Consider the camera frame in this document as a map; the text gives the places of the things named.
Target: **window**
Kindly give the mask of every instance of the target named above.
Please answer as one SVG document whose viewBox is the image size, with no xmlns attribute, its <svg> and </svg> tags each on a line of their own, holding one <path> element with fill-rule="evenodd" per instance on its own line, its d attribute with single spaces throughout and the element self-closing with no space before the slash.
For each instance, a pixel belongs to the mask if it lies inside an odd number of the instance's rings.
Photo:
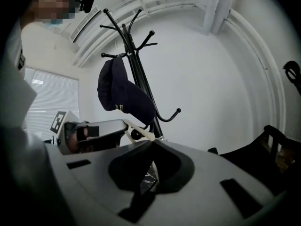
<svg viewBox="0 0 301 226">
<path fill-rule="evenodd" d="M 71 110 L 79 118 L 79 81 L 31 68 L 26 68 L 27 77 L 37 92 L 27 113 L 28 131 L 42 140 L 52 139 L 50 127 L 58 111 Z"/>
</svg>

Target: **dark navy cap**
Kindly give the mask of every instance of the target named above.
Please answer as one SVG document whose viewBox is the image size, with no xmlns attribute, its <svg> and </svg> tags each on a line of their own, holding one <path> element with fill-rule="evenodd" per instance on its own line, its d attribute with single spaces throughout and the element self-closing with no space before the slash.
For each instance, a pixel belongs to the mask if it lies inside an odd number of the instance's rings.
<svg viewBox="0 0 301 226">
<path fill-rule="evenodd" d="M 106 111 L 121 110 L 131 114 L 145 125 L 156 115 L 151 98 L 138 86 L 128 81 L 121 57 L 105 62 L 98 79 L 98 98 Z"/>
</svg>

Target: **black coat rack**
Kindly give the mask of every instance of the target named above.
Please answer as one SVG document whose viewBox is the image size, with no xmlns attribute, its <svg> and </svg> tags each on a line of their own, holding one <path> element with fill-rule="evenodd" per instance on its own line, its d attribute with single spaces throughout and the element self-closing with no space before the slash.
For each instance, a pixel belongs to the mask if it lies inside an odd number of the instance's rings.
<svg viewBox="0 0 301 226">
<path fill-rule="evenodd" d="M 151 89 L 150 89 L 150 85 L 147 81 L 147 78 L 146 78 L 144 69 L 142 67 L 140 57 L 139 57 L 139 51 L 141 49 L 143 49 L 146 46 L 152 46 L 152 45 L 158 44 L 158 43 L 147 44 L 148 40 L 155 34 L 155 32 L 150 31 L 149 35 L 146 37 L 146 39 L 143 41 L 143 43 L 139 47 L 136 48 L 133 38 L 132 38 L 132 35 L 131 35 L 131 28 L 132 28 L 132 25 L 133 25 L 135 19 L 142 12 L 142 10 L 140 9 L 137 12 L 135 17 L 131 21 L 128 30 L 127 30 L 125 24 L 122 25 L 123 32 L 121 31 L 121 29 L 119 28 L 119 26 L 117 25 L 115 20 L 110 15 L 109 10 L 105 9 L 103 12 L 108 16 L 108 18 L 110 19 L 110 21 L 112 22 L 114 27 L 103 26 L 103 25 L 100 25 L 100 27 L 116 30 L 120 34 L 120 36 L 123 40 L 126 52 L 123 54 L 120 54 L 120 55 L 109 55 L 109 54 L 102 53 L 102 57 L 108 57 L 108 58 L 127 57 L 129 64 L 131 66 L 135 84 L 139 88 L 141 88 L 152 99 L 152 101 L 154 102 L 154 104 L 156 106 L 154 97 L 153 97 Z M 176 110 L 176 112 L 172 115 L 172 117 L 170 117 L 168 120 L 165 120 L 160 116 L 158 108 L 156 106 L 156 117 L 155 117 L 154 121 L 152 122 L 152 124 L 150 125 L 150 132 L 153 132 L 156 138 L 163 138 L 163 132 L 161 130 L 158 119 L 160 119 L 163 122 L 169 122 L 169 121 L 172 121 L 176 117 L 176 115 L 180 112 L 181 112 L 181 109 L 178 108 Z M 139 133 L 137 131 L 135 131 L 134 134 L 135 134 L 134 139 L 139 139 L 139 137 L 141 138 L 141 135 L 139 135 Z"/>
</svg>

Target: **window blind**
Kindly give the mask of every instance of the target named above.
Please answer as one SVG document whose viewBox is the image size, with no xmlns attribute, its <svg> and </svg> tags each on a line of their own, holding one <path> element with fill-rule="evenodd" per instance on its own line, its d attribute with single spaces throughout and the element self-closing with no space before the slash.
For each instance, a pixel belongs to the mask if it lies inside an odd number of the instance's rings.
<svg viewBox="0 0 301 226">
<path fill-rule="evenodd" d="M 78 80 L 36 70 L 31 86 L 37 97 L 27 114 L 29 132 L 49 140 L 52 139 L 50 127 L 58 111 L 71 110 L 79 118 Z"/>
</svg>

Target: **air vent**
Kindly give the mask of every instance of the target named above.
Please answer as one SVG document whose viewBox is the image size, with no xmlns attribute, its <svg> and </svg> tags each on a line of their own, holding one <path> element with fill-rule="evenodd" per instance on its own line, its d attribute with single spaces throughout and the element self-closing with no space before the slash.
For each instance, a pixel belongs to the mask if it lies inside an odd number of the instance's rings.
<svg viewBox="0 0 301 226">
<path fill-rule="evenodd" d="M 76 38 L 78 37 L 78 35 L 80 34 L 80 32 L 84 29 L 84 27 L 91 21 L 91 19 L 93 17 L 95 17 L 100 11 L 100 8 L 98 6 L 95 6 L 94 8 L 92 8 L 91 12 L 89 12 L 79 23 L 79 25 L 77 25 L 77 27 L 75 28 L 75 30 L 73 31 L 73 33 L 70 35 L 69 39 L 71 40 L 71 42 L 75 42 Z"/>
</svg>

